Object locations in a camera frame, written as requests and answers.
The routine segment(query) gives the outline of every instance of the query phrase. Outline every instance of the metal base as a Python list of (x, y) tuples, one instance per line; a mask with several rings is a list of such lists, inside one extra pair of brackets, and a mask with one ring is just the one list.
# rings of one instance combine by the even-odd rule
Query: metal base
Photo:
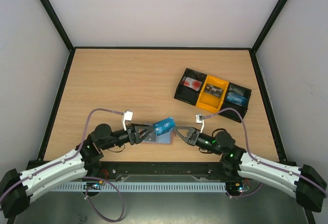
[[(288, 195), (268, 186), (255, 195), (229, 199), (224, 193), (122, 193), (126, 203), (120, 224), (306, 224), (303, 209)], [(117, 218), (116, 193), (99, 193), (93, 199), (106, 217)], [(15, 224), (107, 223), (101, 220), (80, 192), (49, 192), (16, 218)]]

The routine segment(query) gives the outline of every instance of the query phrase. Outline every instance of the white wall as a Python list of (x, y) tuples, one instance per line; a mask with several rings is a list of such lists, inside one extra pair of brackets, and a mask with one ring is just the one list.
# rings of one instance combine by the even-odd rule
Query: white wall
[(36, 159), (68, 50), (39, 0), (0, 0), (0, 14), (2, 178)]
[[(289, 0), (258, 51), (289, 160), (328, 181), (328, 0)], [(314, 213), (327, 223), (328, 200)]]
[(252, 47), (278, 0), (50, 0), (75, 46)]

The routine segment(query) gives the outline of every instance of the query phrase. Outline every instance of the black clamp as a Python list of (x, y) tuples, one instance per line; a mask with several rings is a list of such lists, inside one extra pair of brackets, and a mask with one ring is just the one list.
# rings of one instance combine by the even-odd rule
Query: black clamp
[(130, 139), (130, 144), (141, 143), (149, 134), (154, 131), (152, 125), (141, 125), (141, 124), (128, 124), (127, 133)]
[[(187, 130), (187, 135), (183, 136), (179, 130)], [(200, 131), (192, 127), (174, 127), (173, 131), (188, 145), (195, 146), (200, 135)]]

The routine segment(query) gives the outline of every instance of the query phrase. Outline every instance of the cable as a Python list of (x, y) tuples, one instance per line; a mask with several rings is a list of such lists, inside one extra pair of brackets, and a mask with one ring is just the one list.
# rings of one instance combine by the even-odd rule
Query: cable
[(248, 185), (249, 187), (251, 187), (251, 183), (250, 183), (250, 180), (249, 180), (248, 178), (245, 178), (244, 183), (245, 183), (245, 182), (247, 182), (247, 185)]
[(217, 128), (217, 129), (215, 129), (215, 130), (212, 132), (212, 137), (214, 137), (214, 133), (215, 133), (215, 132), (218, 132), (218, 131), (226, 131), (226, 129), (224, 129), (224, 128)]
[(239, 195), (239, 196), (232, 196), (232, 195), (230, 195), (230, 193), (228, 192), (228, 191), (226, 191), (226, 194), (229, 196), (229, 198), (241, 198), (241, 197), (249, 197), (249, 196), (252, 196), (252, 195), (254, 195), (255, 193), (257, 193), (260, 189), (261, 189), (261, 187), (263, 186), (263, 183), (261, 183), (259, 186), (258, 186), (258, 188), (256, 188), (256, 190), (254, 191), (254, 192), (251, 192), (250, 194), (247, 194), (247, 195)]
[(120, 153), (120, 152), (122, 152), (124, 149), (125, 149), (125, 144), (123, 144), (123, 149), (122, 150), (120, 150), (120, 151), (112, 151), (112, 150), (110, 150), (110, 149), (107, 149), (107, 150), (109, 150), (109, 151), (111, 151), (111, 152), (114, 152), (114, 153)]
[[(225, 108), (225, 109), (222, 109), (222, 110), (220, 110), (220, 111), (218, 111), (216, 113), (213, 113), (211, 115), (203, 116), (203, 119), (211, 118), (211, 117), (213, 117), (213, 116), (215, 116), (217, 114), (220, 114), (220, 113), (222, 113), (224, 111), (227, 111), (227, 110), (231, 110), (231, 111), (235, 112), (238, 115), (239, 119), (241, 120), (241, 124), (242, 124), (242, 126), (244, 128), (244, 132), (245, 132), (245, 142), (246, 142), (247, 153), (249, 154), (249, 156), (250, 156), (251, 159), (253, 159), (254, 161), (258, 161), (257, 158), (254, 157), (252, 155), (252, 153), (251, 153), (250, 146), (249, 146), (249, 143), (248, 143), (246, 125), (245, 125), (245, 122), (244, 122), (243, 118), (241, 117), (241, 115), (239, 114), (239, 112), (237, 110), (235, 110), (233, 108)], [(276, 170), (282, 171), (282, 172), (287, 173), (287, 174), (290, 173), (289, 170), (281, 169), (281, 168), (279, 168), (277, 166), (274, 166), (274, 165), (271, 165), (271, 164), (267, 164), (266, 162), (259, 161), (259, 163), (260, 164), (263, 164), (263, 165), (265, 165), (265, 166), (267, 166), (269, 168), (276, 169)], [(292, 174), (293, 175), (296, 175), (297, 177), (302, 178), (305, 181), (307, 181), (308, 183), (314, 185), (316, 188), (318, 188), (324, 194), (324, 198), (327, 198), (328, 197), (328, 193), (324, 190), (324, 188), (322, 188), (321, 186), (319, 186), (318, 184), (316, 184), (314, 181), (312, 181), (312, 180), (310, 180), (310, 179), (306, 178), (305, 176), (303, 176), (301, 174), (298, 174), (298, 173), (292, 172)]]
[(85, 197), (85, 199), (89, 202), (89, 204), (91, 205), (93, 211), (96, 212), (96, 214), (97, 214), (101, 219), (103, 219), (103, 220), (105, 220), (105, 221), (107, 221), (107, 222), (111, 222), (111, 223), (113, 223), (113, 222), (119, 222), (120, 220), (122, 220), (123, 215), (124, 215), (125, 203), (124, 203), (124, 199), (123, 199), (123, 197), (122, 197), (122, 194), (121, 194), (121, 192), (118, 190), (118, 188), (117, 188), (114, 184), (112, 184), (111, 182), (109, 182), (108, 180), (101, 179), (101, 178), (98, 178), (98, 177), (89, 177), (89, 176), (86, 176), (86, 177), (83, 177), (82, 179), (95, 179), (95, 180), (98, 180), (98, 181), (102, 180), (102, 181), (106, 182), (107, 184), (109, 184), (111, 187), (113, 187), (113, 188), (116, 190), (116, 192), (118, 193), (119, 198), (121, 199), (121, 203), (122, 203), (122, 211), (121, 211), (121, 215), (120, 215), (119, 218), (116, 219), (116, 220), (108, 219), (107, 217), (103, 216), (103, 215), (102, 215), (102, 214), (96, 209), (96, 207), (93, 205), (92, 201), (90, 200), (90, 198), (89, 198), (89, 196), (88, 196), (88, 191), (90, 190), (91, 187), (88, 187), (88, 188), (86, 189), (86, 194), (85, 194), (86, 197)]
[[(96, 112), (96, 111), (106, 111), (106, 112), (111, 112), (111, 113), (118, 114), (118, 115), (123, 115), (123, 114), (124, 114), (123, 112), (119, 112), (119, 111), (115, 111), (115, 110), (108, 110), (108, 109), (103, 109), (103, 108), (97, 108), (97, 109), (92, 110), (92, 111), (89, 113), (88, 117), (87, 117), (87, 120), (86, 120), (86, 123), (85, 123), (85, 126), (84, 126), (84, 130), (83, 130), (82, 139), (81, 139), (80, 145), (79, 145), (79, 147), (78, 147), (76, 153), (75, 153), (73, 156), (70, 156), (70, 157), (64, 159), (64, 161), (69, 161), (69, 160), (71, 160), (71, 159), (74, 159), (74, 158), (79, 154), (79, 152), (81, 151), (82, 146), (83, 146), (83, 143), (84, 143), (84, 140), (85, 140), (85, 137), (86, 137), (86, 134), (87, 134), (87, 129), (88, 129), (88, 124), (89, 124), (90, 118), (91, 118), (92, 114), (93, 114), (94, 112)], [(39, 174), (39, 173), (41, 173), (41, 172), (43, 172), (43, 171), (45, 171), (45, 170), (47, 170), (47, 169), (49, 169), (49, 168), (51, 168), (51, 167), (53, 167), (53, 166), (56, 166), (56, 165), (62, 164), (62, 163), (63, 163), (62, 161), (54, 162), (53, 164), (50, 164), (50, 165), (48, 165), (48, 166), (46, 166), (46, 167), (44, 167), (44, 168), (42, 168), (42, 169), (40, 169), (40, 170), (38, 170), (38, 171), (32, 173), (31, 175), (32, 175), (32, 177), (34, 177), (34, 176), (36, 176), (37, 174)], [(27, 179), (29, 179), (29, 178), (30, 178), (30, 177), (27, 176), (27, 177), (25, 177), (25, 178), (23, 178), (23, 179), (17, 181), (17, 182), (16, 182), (15, 184), (13, 184), (10, 188), (8, 188), (8, 190), (5, 191), (5, 192), (3, 193), (3, 195), (0, 197), (0, 202), (2, 202), (2, 200), (4, 200), (4, 198), (7, 196), (7, 194), (8, 194), (9, 192), (11, 192), (15, 187), (17, 187), (19, 184), (23, 183), (25, 180), (27, 180)]]
[(212, 154), (212, 152), (210, 152), (208, 150), (204, 150), (201, 147), (199, 147), (198, 150), (199, 150), (200, 153), (203, 153), (203, 154)]
[(103, 172), (105, 174), (105, 180), (108, 179), (109, 173), (106, 169), (102, 169), (100, 172)]

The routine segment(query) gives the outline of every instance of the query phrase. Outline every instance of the red object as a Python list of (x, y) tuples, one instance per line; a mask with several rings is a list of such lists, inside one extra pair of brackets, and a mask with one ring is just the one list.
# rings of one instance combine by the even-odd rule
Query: red object
[(184, 82), (183, 85), (186, 87), (190, 87), (191, 89), (198, 91), (200, 86), (201, 86), (201, 82), (192, 78), (187, 77)]

